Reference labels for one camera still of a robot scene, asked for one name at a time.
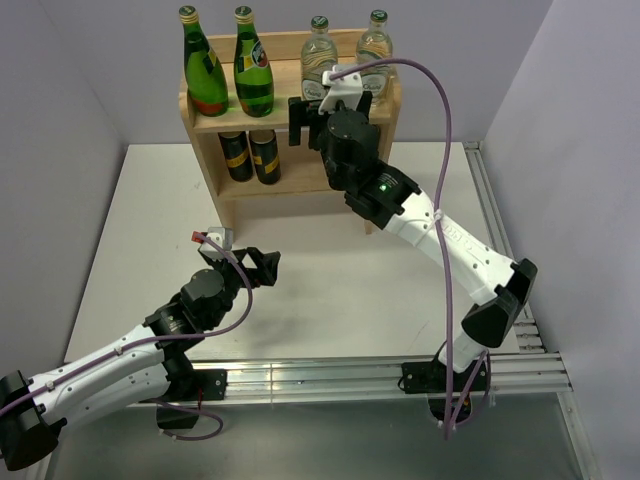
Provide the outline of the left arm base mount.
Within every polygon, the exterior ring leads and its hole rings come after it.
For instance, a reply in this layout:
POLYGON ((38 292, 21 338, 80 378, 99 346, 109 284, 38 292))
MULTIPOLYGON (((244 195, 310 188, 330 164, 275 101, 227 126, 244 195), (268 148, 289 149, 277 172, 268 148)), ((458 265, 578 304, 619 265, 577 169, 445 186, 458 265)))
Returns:
POLYGON ((186 378, 170 384, 166 393, 142 401, 156 407, 156 424, 160 434, 175 441, 204 441, 218 436, 224 427, 220 416, 204 408, 205 401, 225 398, 228 372, 225 369, 194 370, 186 378), (201 435, 185 435, 200 418, 213 420, 217 426, 201 435))

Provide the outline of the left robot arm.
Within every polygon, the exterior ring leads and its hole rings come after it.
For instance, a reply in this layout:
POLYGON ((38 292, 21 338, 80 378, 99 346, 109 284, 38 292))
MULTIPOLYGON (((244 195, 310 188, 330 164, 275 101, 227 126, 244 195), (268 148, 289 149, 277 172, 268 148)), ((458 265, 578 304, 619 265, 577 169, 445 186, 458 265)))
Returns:
POLYGON ((220 323, 239 291, 273 286, 281 259, 280 252, 224 251, 210 242, 199 253, 206 268, 118 340, 49 372, 2 377, 1 458, 8 470, 38 463, 74 426, 140 401, 167 404, 197 391, 187 351, 224 334, 220 323))

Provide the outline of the wooden two-tier shelf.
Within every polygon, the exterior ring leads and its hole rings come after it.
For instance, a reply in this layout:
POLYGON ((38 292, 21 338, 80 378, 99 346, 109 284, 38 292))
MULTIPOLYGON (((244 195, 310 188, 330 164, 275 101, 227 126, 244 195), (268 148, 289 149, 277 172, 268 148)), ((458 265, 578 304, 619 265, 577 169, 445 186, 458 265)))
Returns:
POLYGON ((331 192, 320 154, 308 148, 308 132, 301 144, 288 145, 288 99, 301 95, 300 54, 309 37, 306 31, 261 33, 274 78, 275 102, 271 114, 254 118, 240 107, 233 82, 234 35, 208 38, 223 67, 229 90, 229 108, 218 117, 205 116, 196 109, 182 80, 178 102, 185 130, 203 173, 210 196, 223 226, 233 228, 238 200, 331 192), (231 179, 218 134, 227 131, 273 130, 281 165, 281 180, 271 186, 257 179, 235 182, 231 179))

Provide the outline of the black gold can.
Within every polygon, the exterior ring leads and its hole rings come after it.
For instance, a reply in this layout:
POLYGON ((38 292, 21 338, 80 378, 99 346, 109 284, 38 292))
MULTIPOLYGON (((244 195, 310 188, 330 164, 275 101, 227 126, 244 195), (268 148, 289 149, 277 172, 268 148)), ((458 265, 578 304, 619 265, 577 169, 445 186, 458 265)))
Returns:
POLYGON ((228 173, 236 182, 246 182, 253 177, 253 166, 245 131, 218 134, 228 173))
POLYGON ((258 180, 266 185, 276 184, 281 178, 281 169, 275 131, 250 131, 249 141, 258 180))

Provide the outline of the aluminium frame rail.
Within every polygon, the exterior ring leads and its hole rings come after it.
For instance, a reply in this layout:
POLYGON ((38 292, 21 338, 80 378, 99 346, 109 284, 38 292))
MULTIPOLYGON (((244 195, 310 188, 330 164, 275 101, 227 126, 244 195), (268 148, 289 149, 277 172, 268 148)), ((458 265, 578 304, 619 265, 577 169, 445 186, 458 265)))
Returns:
MULTIPOLYGON (((190 146, 131 145, 65 362, 141 323, 202 268, 191 227, 218 223, 190 146)), ((70 434, 26 479, 603 479, 559 353, 525 308, 493 357, 492 395, 443 441, 401 364, 444 336, 440 269, 399 240, 365 235, 335 193, 263 198, 241 244, 280 250, 279 279, 231 334, 188 352, 227 373, 204 403, 224 433, 173 442, 155 405, 70 434)))

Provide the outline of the black gold can front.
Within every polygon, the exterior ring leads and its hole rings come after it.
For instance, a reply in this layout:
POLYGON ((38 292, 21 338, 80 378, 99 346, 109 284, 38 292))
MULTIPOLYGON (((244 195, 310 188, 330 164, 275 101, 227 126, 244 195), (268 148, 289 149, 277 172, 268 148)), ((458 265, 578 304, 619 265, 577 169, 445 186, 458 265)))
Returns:
POLYGON ((249 141, 258 180, 266 185, 276 184, 281 178, 281 169, 275 131, 250 131, 249 141))

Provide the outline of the small clear glass bottle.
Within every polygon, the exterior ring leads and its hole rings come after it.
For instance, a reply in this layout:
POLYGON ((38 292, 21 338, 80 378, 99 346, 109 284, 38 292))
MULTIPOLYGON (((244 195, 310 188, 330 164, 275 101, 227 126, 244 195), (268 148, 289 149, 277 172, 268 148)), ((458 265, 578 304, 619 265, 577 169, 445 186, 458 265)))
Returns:
POLYGON ((329 21, 325 16, 311 20, 311 36, 301 50, 301 92, 305 100, 321 100, 326 96, 322 75, 338 63, 338 51, 329 35, 329 21))

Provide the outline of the green bottle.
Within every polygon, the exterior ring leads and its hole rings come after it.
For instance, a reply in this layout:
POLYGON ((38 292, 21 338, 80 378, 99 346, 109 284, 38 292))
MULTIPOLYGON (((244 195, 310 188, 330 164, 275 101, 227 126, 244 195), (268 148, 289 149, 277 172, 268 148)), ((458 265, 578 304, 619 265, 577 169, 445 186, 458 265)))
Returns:
POLYGON ((266 51, 254 25, 248 6, 238 6, 234 55, 234 82, 242 110, 251 117, 264 117, 274 105, 274 80, 266 51))
POLYGON ((191 5, 179 8, 184 34, 184 75, 196 109, 205 116, 223 115, 229 105, 228 89, 221 63, 210 46, 191 5))

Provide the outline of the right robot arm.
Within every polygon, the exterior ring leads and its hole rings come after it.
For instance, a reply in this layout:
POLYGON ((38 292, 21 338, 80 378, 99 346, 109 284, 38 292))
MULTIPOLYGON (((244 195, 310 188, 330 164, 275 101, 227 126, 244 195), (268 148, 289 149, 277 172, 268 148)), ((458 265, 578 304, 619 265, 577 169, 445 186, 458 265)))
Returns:
POLYGON ((512 260, 471 235, 448 217, 418 184, 379 159, 378 136, 370 124, 370 100, 351 109, 339 102, 324 112, 320 101, 288 100, 289 143, 301 142, 308 128, 310 149, 320 153, 331 189, 361 218, 408 242, 443 267, 445 283, 458 282, 473 305, 459 333, 448 332, 445 347, 433 365, 435 383, 452 390, 468 367, 497 348, 520 315, 538 274, 528 259, 512 260))

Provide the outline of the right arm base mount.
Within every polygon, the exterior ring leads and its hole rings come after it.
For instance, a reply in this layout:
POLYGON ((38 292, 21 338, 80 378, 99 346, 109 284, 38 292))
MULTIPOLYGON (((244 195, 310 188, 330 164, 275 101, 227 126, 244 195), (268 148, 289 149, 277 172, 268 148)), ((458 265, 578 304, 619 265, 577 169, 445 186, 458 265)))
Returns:
POLYGON ((431 415, 444 422, 449 410, 455 426, 460 427, 473 417, 488 397, 492 372, 487 358, 475 360, 462 373, 453 373, 453 394, 446 400, 446 368, 438 360, 405 362, 398 388, 406 395, 426 394, 431 415))

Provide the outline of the large clear soda water bottle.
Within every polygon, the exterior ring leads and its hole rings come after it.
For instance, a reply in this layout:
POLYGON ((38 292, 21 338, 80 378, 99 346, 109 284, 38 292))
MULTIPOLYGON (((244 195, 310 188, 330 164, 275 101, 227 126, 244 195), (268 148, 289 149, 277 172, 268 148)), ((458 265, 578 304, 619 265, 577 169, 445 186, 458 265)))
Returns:
MULTIPOLYGON (((370 14, 369 28, 361 35, 356 46, 356 61, 358 64, 370 63, 375 60, 391 58, 393 43, 386 31, 388 14, 381 9, 373 10, 370 14)), ((378 65, 360 72, 363 89, 372 93, 372 103, 379 103, 385 96, 392 67, 378 65)))

